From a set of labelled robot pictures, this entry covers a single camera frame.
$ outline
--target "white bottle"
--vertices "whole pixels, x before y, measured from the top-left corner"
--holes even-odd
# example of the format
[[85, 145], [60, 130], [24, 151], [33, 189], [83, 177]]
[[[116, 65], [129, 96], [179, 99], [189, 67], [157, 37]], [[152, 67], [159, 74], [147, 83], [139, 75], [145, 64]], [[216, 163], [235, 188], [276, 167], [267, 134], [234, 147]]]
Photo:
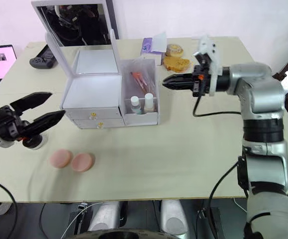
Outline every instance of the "white bottle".
[[145, 113], [148, 112], [154, 112], [155, 106], [154, 106], [154, 96], [151, 93], [147, 93], [145, 95], [145, 107], [144, 107]]
[[130, 98], [130, 102], [131, 102], [131, 106], [130, 107], [131, 107], [132, 111], [135, 114], [141, 115], [143, 112], [142, 112], [142, 108], [140, 106], [138, 97], [137, 96], [132, 96]]

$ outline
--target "robotic arm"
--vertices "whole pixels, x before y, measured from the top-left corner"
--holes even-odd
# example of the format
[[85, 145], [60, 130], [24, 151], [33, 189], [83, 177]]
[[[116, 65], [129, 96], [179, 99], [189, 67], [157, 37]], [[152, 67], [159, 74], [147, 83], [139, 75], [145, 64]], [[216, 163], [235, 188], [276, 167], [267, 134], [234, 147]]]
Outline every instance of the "robotic arm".
[[32, 123], [22, 120], [20, 116], [24, 111], [43, 104], [52, 93], [36, 92], [23, 97], [9, 106], [0, 108], [0, 147], [8, 148], [14, 141], [22, 141], [23, 146], [38, 149], [42, 146], [43, 137], [40, 133], [56, 125], [63, 117], [65, 111], [56, 111], [44, 114]]
[[192, 90], [198, 97], [217, 91], [237, 95], [244, 123], [238, 184], [249, 191], [246, 239], [288, 239], [288, 147], [283, 137], [285, 94], [271, 69], [261, 63], [222, 68], [216, 45], [207, 37], [194, 54], [200, 65], [191, 74], [172, 75], [163, 85]]

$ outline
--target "white container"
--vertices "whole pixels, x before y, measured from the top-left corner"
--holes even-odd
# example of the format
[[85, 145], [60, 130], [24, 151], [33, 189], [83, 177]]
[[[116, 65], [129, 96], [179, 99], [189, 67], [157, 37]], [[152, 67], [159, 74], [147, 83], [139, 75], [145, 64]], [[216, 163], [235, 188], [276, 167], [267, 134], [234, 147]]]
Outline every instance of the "white container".
[[[59, 38], [47, 22], [41, 7], [70, 4], [102, 4], [111, 45], [61, 47]], [[121, 61], [116, 39], [110, 26], [105, 0], [38, 0], [32, 5], [46, 28], [46, 41], [67, 76], [67, 84], [60, 108], [79, 128], [106, 128], [159, 123], [159, 92], [154, 60], [138, 64], [132, 60]], [[138, 96], [143, 109], [144, 95], [131, 78], [130, 72], [145, 69], [155, 83], [154, 104], [156, 112], [134, 114], [130, 97]]]
[[130, 103], [131, 103], [130, 108], [132, 109], [133, 113], [137, 115], [143, 114], [142, 107], [139, 103], [139, 98], [137, 96], [132, 96], [130, 98]]
[[145, 95], [145, 113], [155, 112], [155, 105], [154, 105], [154, 96], [152, 93], [147, 93]]

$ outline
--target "black cable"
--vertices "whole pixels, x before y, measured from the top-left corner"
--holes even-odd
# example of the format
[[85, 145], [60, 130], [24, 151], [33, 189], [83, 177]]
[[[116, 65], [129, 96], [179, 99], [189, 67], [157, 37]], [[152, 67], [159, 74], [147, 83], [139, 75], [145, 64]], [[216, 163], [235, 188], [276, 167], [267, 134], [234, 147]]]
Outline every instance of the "black cable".
[[195, 239], [198, 239], [198, 218], [200, 215], [201, 210], [198, 211], [197, 213], [197, 219], [195, 220]]
[[63, 36], [59, 31], [57, 31], [57, 29], [53, 26], [53, 21], [50, 20], [50, 18], [47, 18], [47, 14], [44, 12], [44, 9], [41, 8], [41, 11], [43, 13], [43, 16], [45, 17], [45, 19], [48, 21], [48, 25], [50, 26], [50, 28], [60, 37], [60, 38], [63, 38], [65, 41], [76, 41], [78, 40], [81, 36], [82, 36], [82, 31], [81, 31], [81, 27], [79, 26], [78, 27], [78, 31], [79, 31], [79, 34], [77, 37], [73, 38], [73, 39], [69, 39], [69, 38], [66, 38], [65, 36]]
[[248, 198], [248, 197], [249, 197], [249, 194], [248, 194], [247, 190], [243, 189], [243, 192], [244, 192], [244, 194], [245, 194], [245, 197]]
[[214, 186], [213, 190], [211, 191], [209, 200], [208, 200], [208, 205], [207, 205], [207, 219], [208, 219], [208, 223], [212, 232], [212, 235], [215, 239], [218, 239], [218, 234], [217, 231], [215, 229], [215, 225], [214, 222], [212, 220], [212, 215], [211, 215], [211, 200], [212, 197], [214, 195], [214, 192], [216, 191], [217, 187], [219, 186], [219, 184], [222, 182], [222, 180], [236, 167], [238, 166], [238, 162], [236, 162], [220, 179], [219, 181], [216, 183], [216, 185]]
[[16, 223], [17, 223], [17, 221], [18, 221], [18, 206], [17, 206], [17, 204], [16, 204], [16, 202], [15, 202], [15, 199], [14, 199], [12, 193], [11, 193], [5, 186], [3, 186], [3, 185], [1, 185], [1, 184], [0, 184], [0, 187], [1, 187], [3, 190], [5, 190], [6, 193], [8, 193], [8, 195], [11, 197], [11, 200], [12, 200], [12, 202], [13, 202], [13, 204], [14, 204], [14, 207], [15, 207], [15, 216], [14, 216], [13, 226], [12, 226], [12, 229], [11, 229], [11, 231], [9, 232], [8, 236], [7, 236], [7, 239], [9, 239], [9, 238], [11, 237], [11, 235], [13, 234], [14, 229], [15, 229], [15, 226], [16, 226]]
[[204, 204], [204, 199], [202, 200], [202, 203], [201, 203], [201, 208], [200, 210], [198, 211], [197, 213], [197, 218], [195, 220], [195, 239], [198, 239], [198, 218], [199, 218], [199, 215], [200, 215], [200, 212], [203, 210], [203, 204]]
[[154, 214], [155, 214], [155, 219], [156, 219], [156, 223], [157, 223], [157, 226], [158, 226], [158, 231], [160, 231], [160, 226], [159, 226], [159, 222], [158, 222], [157, 215], [156, 215], [156, 208], [155, 208], [154, 200], [152, 200], [152, 203], [153, 203], [153, 206], [154, 206]]
[[44, 237], [47, 238], [47, 239], [49, 239], [48, 236], [46, 235], [44, 229], [43, 229], [43, 226], [42, 226], [42, 213], [43, 213], [45, 204], [43, 204], [43, 207], [42, 207], [41, 212], [40, 212], [40, 216], [39, 216], [39, 227], [40, 227], [40, 230], [42, 231]]
[[213, 112], [213, 113], [197, 115], [195, 112], [196, 112], [197, 107], [199, 105], [199, 102], [201, 100], [201, 96], [202, 96], [202, 93], [200, 94], [200, 96], [198, 96], [198, 99], [197, 99], [197, 101], [196, 101], [196, 103], [194, 105], [193, 112], [192, 112], [192, 115], [194, 117], [212, 116], [212, 115], [220, 115], [220, 114], [235, 114], [235, 115], [240, 115], [241, 114], [240, 112], [237, 112], [237, 111], [220, 111], [220, 112]]

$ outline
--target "makeup mirror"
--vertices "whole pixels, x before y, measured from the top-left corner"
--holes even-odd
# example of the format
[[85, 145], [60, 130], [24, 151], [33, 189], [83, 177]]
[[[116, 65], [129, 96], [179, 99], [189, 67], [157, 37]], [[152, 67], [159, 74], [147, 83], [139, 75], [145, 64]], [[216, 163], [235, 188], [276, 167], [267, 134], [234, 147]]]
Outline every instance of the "makeup mirror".
[[103, 4], [38, 6], [38, 12], [74, 74], [118, 73]]

